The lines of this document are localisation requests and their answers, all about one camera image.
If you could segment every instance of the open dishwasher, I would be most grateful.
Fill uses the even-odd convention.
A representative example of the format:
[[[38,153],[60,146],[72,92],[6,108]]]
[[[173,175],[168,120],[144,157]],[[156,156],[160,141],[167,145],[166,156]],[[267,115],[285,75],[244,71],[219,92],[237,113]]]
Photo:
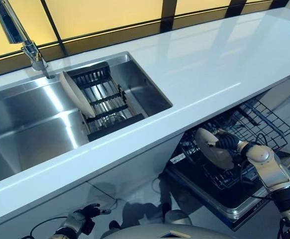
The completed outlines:
[[[254,166],[250,163],[243,166],[243,159],[234,151],[229,150],[232,167],[215,166],[197,145],[198,128],[215,136],[222,129],[240,140],[267,145],[290,170],[290,153],[281,151],[287,144],[285,136],[290,134],[290,126],[257,98],[252,98],[187,130],[169,160],[165,173],[235,231],[268,203],[251,195],[265,197],[267,191]]]

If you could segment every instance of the white plate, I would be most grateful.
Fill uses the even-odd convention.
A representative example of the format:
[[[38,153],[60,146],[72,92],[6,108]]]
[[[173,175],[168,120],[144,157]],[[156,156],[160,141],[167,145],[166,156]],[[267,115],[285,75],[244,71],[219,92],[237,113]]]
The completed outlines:
[[[86,117],[94,118],[95,117],[94,109],[91,107],[90,103],[83,95],[80,88],[76,85],[73,79],[65,71],[60,73],[60,82],[66,94],[71,98],[71,100],[77,106],[77,108],[79,108],[79,110]]]
[[[231,154],[228,152],[228,150],[223,148],[209,147],[208,142],[215,143],[219,140],[208,130],[199,128],[195,133],[195,140],[201,152],[215,166],[224,170],[232,169],[234,167]]]

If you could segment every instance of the black dish rack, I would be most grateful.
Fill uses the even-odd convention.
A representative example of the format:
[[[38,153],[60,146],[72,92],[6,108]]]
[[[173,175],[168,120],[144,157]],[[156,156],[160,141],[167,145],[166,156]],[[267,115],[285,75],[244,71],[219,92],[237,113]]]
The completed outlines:
[[[223,170],[214,166],[210,161],[204,160],[195,141],[195,132],[198,128],[216,133],[223,129],[238,136],[242,141],[255,141],[272,148],[276,153],[287,145],[285,136],[290,134],[290,126],[281,120],[275,113],[269,110],[258,99],[252,98],[238,106],[219,114],[218,116],[185,132],[173,157],[183,154],[192,164],[201,164],[203,172],[219,189],[231,188],[239,182],[241,157],[234,151],[230,151],[235,167],[231,170]],[[243,179],[252,183],[258,178],[256,169],[251,164],[246,164],[243,169]]]
[[[107,62],[67,73],[88,99],[96,114],[95,118],[82,114],[89,132],[89,141],[144,119],[130,104],[122,87],[112,78]]]

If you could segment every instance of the faucet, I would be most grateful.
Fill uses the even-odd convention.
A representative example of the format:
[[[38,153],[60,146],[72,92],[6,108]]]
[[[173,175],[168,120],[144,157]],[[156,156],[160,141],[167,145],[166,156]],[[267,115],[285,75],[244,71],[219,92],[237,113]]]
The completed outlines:
[[[46,71],[47,64],[34,41],[32,41],[15,15],[8,0],[0,0],[0,23],[10,44],[22,43],[21,50],[31,61],[34,70],[42,71],[49,78]]]

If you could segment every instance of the wire rack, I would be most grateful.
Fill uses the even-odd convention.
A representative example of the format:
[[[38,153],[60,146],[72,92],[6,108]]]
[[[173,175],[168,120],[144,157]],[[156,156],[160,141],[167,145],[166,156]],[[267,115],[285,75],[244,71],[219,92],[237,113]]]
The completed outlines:
[[[112,78],[107,62],[69,71],[68,74],[96,114],[95,118],[83,115],[90,141],[144,118],[129,104],[124,90]]]
[[[202,154],[195,141],[195,131],[200,127],[210,132],[223,129],[238,136],[241,140],[267,144],[275,151],[280,150],[287,144],[285,136],[290,134],[290,126],[256,98],[252,98],[187,131],[180,141],[182,153],[192,163],[201,165],[205,175],[220,190],[230,188],[239,182],[240,168],[238,165],[232,170],[223,170],[214,166],[208,160],[199,161],[197,155]],[[230,151],[230,154],[233,158],[239,157],[233,151]],[[249,181],[257,178],[256,169],[251,164],[246,165],[242,174],[243,178]]]
[[[244,141],[256,141],[274,151],[287,145],[290,126],[256,98],[252,98],[202,125],[213,132],[221,128]]]

